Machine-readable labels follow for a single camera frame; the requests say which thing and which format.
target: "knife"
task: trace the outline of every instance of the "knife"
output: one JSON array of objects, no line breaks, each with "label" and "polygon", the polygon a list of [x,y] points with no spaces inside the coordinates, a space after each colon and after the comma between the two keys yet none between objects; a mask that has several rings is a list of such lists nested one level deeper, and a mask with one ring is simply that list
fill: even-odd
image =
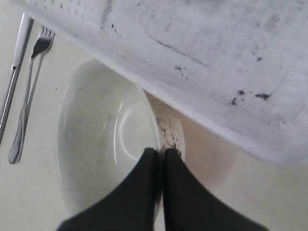
[{"label": "knife", "polygon": [[14,96],[15,86],[16,86],[19,71],[20,71],[20,68],[21,68],[21,65],[24,59],[26,47],[27,47],[28,40],[30,37],[31,29],[32,29],[32,25],[33,25],[33,19],[23,14],[20,27],[19,27],[19,31],[18,31],[17,43],[15,46],[13,64],[12,64],[11,74],[10,74],[10,79],[9,79],[9,86],[6,91],[3,105],[0,110],[0,145],[2,142],[6,122],[8,120],[10,107],[11,107],[12,99]]}]

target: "fork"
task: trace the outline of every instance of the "fork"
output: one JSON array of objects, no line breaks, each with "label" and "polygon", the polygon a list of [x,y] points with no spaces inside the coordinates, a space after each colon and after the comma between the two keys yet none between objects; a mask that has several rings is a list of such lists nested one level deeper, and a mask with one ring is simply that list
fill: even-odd
[{"label": "fork", "polygon": [[16,164],[20,161],[23,147],[24,147],[26,126],[28,122],[31,101],[32,101],[32,99],[29,99],[29,93],[30,93],[32,69],[33,69],[34,60],[40,54],[42,54],[42,58],[43,58],[43,55],[51,49],[54,36],[55,36],[55,33],[53,31],[49,30],[47,27],[43,25],[40,26],[40,33],[38,36],[38,40],[36,44],[34,45],[33,53],[31,55],[30,62],[29,62],[29,73],[28,73],[28,80],[27,80],[27,85],[26,85],[26,94],[25,94],[24,103],[23,103],[20,116],[19,116],[18,128],[17,128],[16,136],[15,136],[15,139],[12,144],[9,157],[8,157],[10,164]]}]

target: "white tray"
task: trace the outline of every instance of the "white tray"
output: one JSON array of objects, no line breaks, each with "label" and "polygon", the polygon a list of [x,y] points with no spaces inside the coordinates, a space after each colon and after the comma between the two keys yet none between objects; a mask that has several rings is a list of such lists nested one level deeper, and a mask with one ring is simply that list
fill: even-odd
[{"label": "white tray", "polygon": [[307,1],[14,1],[252,155],[308,160]]}]

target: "silverware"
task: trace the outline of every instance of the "silverware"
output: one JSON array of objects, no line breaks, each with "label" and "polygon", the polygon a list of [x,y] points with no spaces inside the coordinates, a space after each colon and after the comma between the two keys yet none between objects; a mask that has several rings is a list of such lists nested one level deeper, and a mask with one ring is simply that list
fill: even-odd
[{"label": "silverware", "polygon": [[8,120],[10,107],[11,107],[13,96],[14,96],[15,86],[17,83],[19,71],[20,71],[23,58],[25,55],[25,50],[26,50],[28,40],[30,37],[32,25],[33,25],[33,19],[23,14],[20,27],[19,27],[17,43],[15,46],[13,64],[12,64],[11,75],[9,79],[9,86],[8,86],[8,89],[4,97],[2,108],[0,110],[1,112],[0,114],[0,145],[2,142],[6,122]]},{"label": "silverware", "polygon": [[42,54],[42,58],[43,58],[43,55],[50,50],[50,48],[52,47],[54,36],[55,36],[54,32],[52,32],[45,26],[41,25],[39,37],[34,46],[33,54],[31,55],[30,62],[29,62],[29,73],[28,73],[28,81],[27,81],[27,86],[26,86],[26,94],[25,94],[24,103],[23,103],[20,116],[19,116],[18,129],[16,132],[16,136],[15,136],[11,151],[9,153],[9,163],[10,164],[18,163],[20,161],[21,154],[23,151],[25,134],[26,134],[26,126],[28,122],[28,116],[29,116],[30,106],[31,106],[31,101],[32,101],[31,98],[29,99],[29,93],[30,93],[32,69],[33,69],[34,60],[39,54]]}]

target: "white table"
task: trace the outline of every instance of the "white table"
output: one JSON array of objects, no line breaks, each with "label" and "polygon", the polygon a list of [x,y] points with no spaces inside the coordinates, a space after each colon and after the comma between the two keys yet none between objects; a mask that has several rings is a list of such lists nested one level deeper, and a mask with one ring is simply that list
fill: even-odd
[{"label": "white table", "polygon": [[[22,12],[0,2],[0,99],[7,89]],[[8,164],[25,92],[27,61],[39,33],[34,24],[0,147],[0,227],[3,231],[55,230],[68,217],[57,180],[56,122],[75,67],[89,55],[57,35],[45,56],[22,160]],[[273,231],[308,230],[308,167],[275,167],[254,160],[184,120],[187,165],[218,198]]]}]

